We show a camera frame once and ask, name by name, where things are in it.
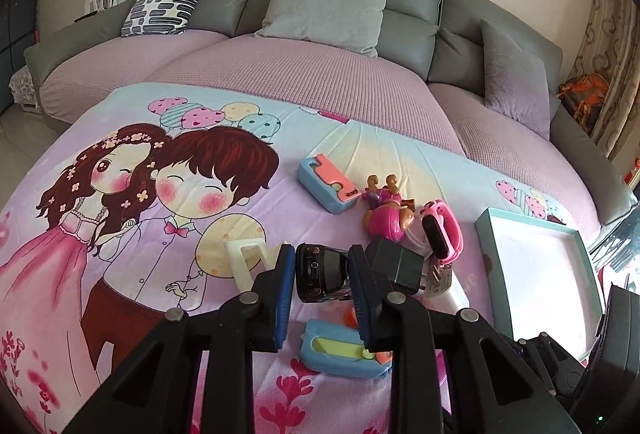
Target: curtain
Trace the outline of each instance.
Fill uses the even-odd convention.
[[[640,11],[633,0],[593,0],[569,78],[588,73],[609,83],[591,138],[613,159],[640,120]]]

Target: sofa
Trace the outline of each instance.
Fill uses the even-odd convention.
[[[188,74],[189,56],[205,48],[212,59],[240,60],[229,40],[260,29],[269,1],[200,0],[188,38],[119,38],[133,0],[63,28],[25,51],[47,124],[61,132],[127,84],[169,77],[196,83]],[[378,55],[413,72],[409,81],[424,85],[425,94],[433,95],[433,110],[444,112],[450,124],[440,130],[446,138],[432,136],[430,143],[455,149],[563,203],[570,200],[567,207],[580,215],[590,246],[634,208],[635,197],[610,162],[554,98],[560,48],[489,0],[387,0],[383,13]],[[484,108],[482,18],[508,30],[543,60],[552,97],[549,142]],[[243,55],[241,61],[247,67],[252,58]],[[326,66],[316,64],[321,70]],[[283,95],[274,90],[273,96]]]

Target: lavender pillow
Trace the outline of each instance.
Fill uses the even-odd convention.
[[[501,29],[482,20],[484,106],[549,139],[545,65]]]

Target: storage cabinet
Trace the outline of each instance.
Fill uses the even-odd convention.
[[[13,103],[9,80],[24,66],[35,30],[36,0],[9,0],[0,8],[0,112]]]

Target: orange bag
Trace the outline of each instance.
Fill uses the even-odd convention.
[[[558,98],[582,130],[591,134],[604,105],[607,91],[609,83],[604,77],[598,73],[589,73],[560,85]]]

